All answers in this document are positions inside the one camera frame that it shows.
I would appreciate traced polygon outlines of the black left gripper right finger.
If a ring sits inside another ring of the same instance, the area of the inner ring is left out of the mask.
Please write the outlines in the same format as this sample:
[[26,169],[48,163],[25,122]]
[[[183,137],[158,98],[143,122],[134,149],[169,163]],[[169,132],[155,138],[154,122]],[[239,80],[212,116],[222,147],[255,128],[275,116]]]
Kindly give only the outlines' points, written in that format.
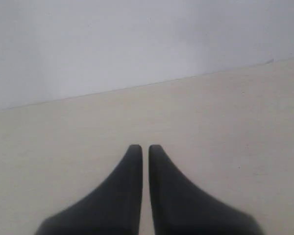
[[190,181],[160,145],[148,150],[149,192],[157,235],[257,235],[249,214],[207,194]]

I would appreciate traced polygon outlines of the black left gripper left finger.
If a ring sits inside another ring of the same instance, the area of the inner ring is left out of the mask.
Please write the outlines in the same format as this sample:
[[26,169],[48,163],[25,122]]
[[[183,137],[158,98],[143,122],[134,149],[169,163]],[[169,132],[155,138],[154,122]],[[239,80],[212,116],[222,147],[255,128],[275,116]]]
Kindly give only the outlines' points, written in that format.
[[90,194],[42,222],[38,235],[137,235],[143,189],[143,155],[130,145],[116,168]]

